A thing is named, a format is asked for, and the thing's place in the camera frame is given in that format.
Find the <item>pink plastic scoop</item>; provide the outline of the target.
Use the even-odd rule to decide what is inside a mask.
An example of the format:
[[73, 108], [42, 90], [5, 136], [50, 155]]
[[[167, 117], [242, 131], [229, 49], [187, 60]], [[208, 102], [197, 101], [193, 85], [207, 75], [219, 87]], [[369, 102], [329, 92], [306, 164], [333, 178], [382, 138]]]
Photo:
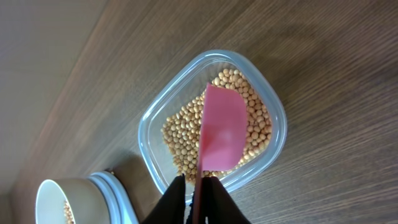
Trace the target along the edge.
[[246, 143], [246, 104], [234, 90], [207, 84], [197, 160], [192, 223], [200, 222], [200, 197], [205, 170], [234, 168]]

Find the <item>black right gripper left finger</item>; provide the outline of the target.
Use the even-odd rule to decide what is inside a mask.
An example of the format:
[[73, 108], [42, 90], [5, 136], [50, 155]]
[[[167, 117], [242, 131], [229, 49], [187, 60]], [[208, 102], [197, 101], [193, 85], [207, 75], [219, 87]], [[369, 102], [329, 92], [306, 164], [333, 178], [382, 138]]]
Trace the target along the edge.
[[185, 212], [185, 176], [174, 178], [142, 224], [182, 224]]

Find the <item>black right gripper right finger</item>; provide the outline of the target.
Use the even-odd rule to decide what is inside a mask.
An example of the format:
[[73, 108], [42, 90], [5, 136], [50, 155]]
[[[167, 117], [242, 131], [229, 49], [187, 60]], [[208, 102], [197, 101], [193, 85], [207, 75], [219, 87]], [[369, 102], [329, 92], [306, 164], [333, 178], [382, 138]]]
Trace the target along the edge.
[[201, 180], [197, 223], [250, 224], [216, 177]]

